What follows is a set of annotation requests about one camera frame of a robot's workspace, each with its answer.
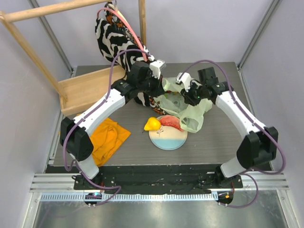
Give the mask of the cream and blue ceramic plate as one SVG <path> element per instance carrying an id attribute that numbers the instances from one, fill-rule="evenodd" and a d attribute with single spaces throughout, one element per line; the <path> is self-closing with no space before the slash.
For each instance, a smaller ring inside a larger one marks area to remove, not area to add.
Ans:
<path id="1" fill-rule="evenodd" d="M 149 131 L 151 142 L 158 148 L 166 151 L 180 148 L 187 140 L 188 132 L 183 132 L 169 126 L 161 126 L 157 131 Z"/>

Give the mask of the yellow fake pear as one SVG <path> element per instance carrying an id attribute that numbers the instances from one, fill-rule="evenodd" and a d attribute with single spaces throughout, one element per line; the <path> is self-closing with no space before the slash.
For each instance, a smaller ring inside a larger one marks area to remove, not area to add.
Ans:
<path id="1" fill-rule="evenodd" d="M 157 131 L 161 128 L 161 122 L 156 117 L 150 117 L 144 126 L 145 131 Z"/>

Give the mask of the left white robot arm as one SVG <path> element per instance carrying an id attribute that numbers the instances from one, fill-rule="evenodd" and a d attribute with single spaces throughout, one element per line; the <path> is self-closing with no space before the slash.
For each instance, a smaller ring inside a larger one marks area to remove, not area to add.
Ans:
<path id="1" fill-rule="evenodd" d="M 108 92 L 89 109 L 74 119 L 66 117 L 61 121 L 60 143 L 64 153 L 69 153 L 75 160 L 76 166 L 86 176 L 85 185 L 90 189 L 95 190 L 101 184 L 101 177 L 97 175 L 99 168 L 92 156 L 91 135 L 108 116 L 139 93 L 149 96 L 164 94 L 161 70 L 165 66 L 162 60 L 150 64 L 135 62 L 126 78 L 114 81 Z"/>

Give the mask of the red fake watermelon slice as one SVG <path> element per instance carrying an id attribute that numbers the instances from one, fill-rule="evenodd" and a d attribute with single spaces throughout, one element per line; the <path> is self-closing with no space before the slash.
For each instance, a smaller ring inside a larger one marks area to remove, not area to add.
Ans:
<path id="1" fill-rule="evenodd" d="M 161 117 L 159 119 L 160 123 L 163 125 L 163 126 L 169 126 L 169 127 L 173 127 L 181 132 L 183 132 L 184 130 L 181 128 L 181 125 L 180 125 L 180 120 L 179 118 L 175 117 L 175 116 L 172 116 L 172 115 L 165 115 L 163 117 Z"/>

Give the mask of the green avocado print plastic bag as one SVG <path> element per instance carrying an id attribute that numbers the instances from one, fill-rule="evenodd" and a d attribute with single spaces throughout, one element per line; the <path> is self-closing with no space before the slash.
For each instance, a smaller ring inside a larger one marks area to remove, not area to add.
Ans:
<path id="1" fill-rule="evenodd" d="M 164 78 L 162 86 L 165 94 L 159 97 L 152 97 L 151 107 L 156 108 L 162 114 L 173 115 L 180 120 L 183 130 L 190 133 L 197 133 L 203 125 L 204 114 L 212 108 L 212 102 L 208 99 L 200 100 L 199 104 L 192 106 L 186 104 L 181 95 L 183 85 L 176 84 L 174 77 Z"/>

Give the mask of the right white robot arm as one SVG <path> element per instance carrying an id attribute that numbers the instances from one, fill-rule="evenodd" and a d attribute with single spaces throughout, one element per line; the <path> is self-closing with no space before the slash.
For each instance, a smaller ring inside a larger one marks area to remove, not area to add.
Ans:
<path id="1" fill-rule="evenodd" d="M 198 74 L 199 80 L 188 73 L 176 77 L 176 83 L 184 86 L 180 93 L 185 103 L 195 106 L 202 99 L 210 100 L 228 116 L 242 138 L 236 156 L 216 169 L 214 181 L 224 188 L 231 183 L 232 177 L 276 158 L 278 131 L 256 119 L 228 83 L 218 80 L 213 67 L 199 70 Z"/>

